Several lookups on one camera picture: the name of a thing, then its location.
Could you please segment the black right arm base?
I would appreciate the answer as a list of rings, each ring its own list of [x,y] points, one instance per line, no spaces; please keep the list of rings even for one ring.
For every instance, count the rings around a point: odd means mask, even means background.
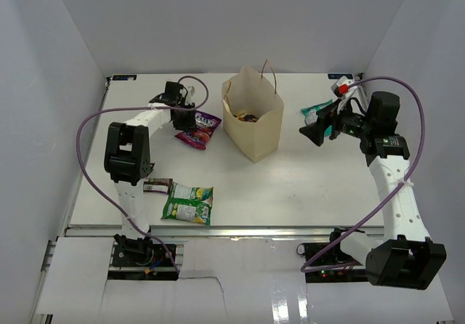
[[[303,257],[306,261],[322,250],[328,243],[300,243],[296,247],[298,256]],[[329,266],[332,264],[345,264],[353,262],[353,259],[340,252],[337,248],[333,248],[323,254],[316,260],[312,266]],[[307,284],[324,284],[324,283],[365,283],[368,281],[365,269],[360,265],[345,266],[331,270],[320,270],[317,272],[307,273],[305,275]]]

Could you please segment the teal snack packet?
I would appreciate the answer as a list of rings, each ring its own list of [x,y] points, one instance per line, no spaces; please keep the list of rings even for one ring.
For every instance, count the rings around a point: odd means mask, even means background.
[[[302,108],[301,113],[304,116],[304,126],[299,129],[299,133],[304,134],[305,127],[311,126],[318,121],[319,119],[318,112],[332,104],[333,104],[333,100],[329,100],[327,102],[309,106],[307,108]],[[325,126],[325,129],[323,131],[323,137],[326,138],[331,135],[331,130],[332,130],[331,121],[330,121],[329,116],[327,116],[326,118],[322,118],[322,121],[323,121],[323,125]]]

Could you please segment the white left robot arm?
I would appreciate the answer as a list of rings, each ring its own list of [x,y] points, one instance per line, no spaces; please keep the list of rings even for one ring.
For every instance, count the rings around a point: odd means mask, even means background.
[[[164,93],[149,101],[149,109],[123,123],[108,127],[104,169],[117,189],[119,206],[124,210],[121,232],[114,236],[117,244],[138,265],[153,258],[153,247],[145,235],[150,231],[143,198],[143,184],[153,170],[150,160],[150,137],[163,125],[176,130],[195,128],[195,88],[166,82]]]

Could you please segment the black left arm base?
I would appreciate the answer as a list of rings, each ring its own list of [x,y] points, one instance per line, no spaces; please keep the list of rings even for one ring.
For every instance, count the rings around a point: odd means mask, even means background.
[[[113,244],[108,269],[108,280],[175,281],[177,271],[169,258],[176,259],[177,246],[168,244],[167,253],[163,246],[153,244],[146,251],[135,253]]]

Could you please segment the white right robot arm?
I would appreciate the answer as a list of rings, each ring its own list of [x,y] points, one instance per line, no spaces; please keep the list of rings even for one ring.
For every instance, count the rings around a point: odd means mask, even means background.
[[[425,290],[444,264],[445,247],[432,241],[417,207],[410,180],[415,163],[409,160],[405,139],[395,132],[399,109],[400,98],[390,92],[374,92],[364,114],[355,113],[339,98],[319,110],[314,123],[300,128],[317,146],[323,144],[326,129],[331,130],[331,139],[347,134],[360,140],[384,222],[382,243],[360,231],[362,222],[337,230],[336,238],[302,265],[303,273],[325,270],[314,262],[328,252],[335,264],[351,259],[363,265],[372,285]]]

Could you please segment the purple nut snack bag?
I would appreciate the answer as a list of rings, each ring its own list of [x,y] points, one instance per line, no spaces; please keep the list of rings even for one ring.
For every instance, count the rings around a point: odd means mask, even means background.
[[[259,119],[256,116],[252,114],[247,114],[245,122],[256,123],[258,120]]]

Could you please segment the red purple candy bag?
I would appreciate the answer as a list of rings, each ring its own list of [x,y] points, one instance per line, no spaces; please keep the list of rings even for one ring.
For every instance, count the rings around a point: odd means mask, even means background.
[[[191,131],[182,131],[174,137],[186,145],[197,150],[205,150],[211,140],[215,129],[221,124],[222,119],[210,113],[203,111],[195,112],[196,129]]]

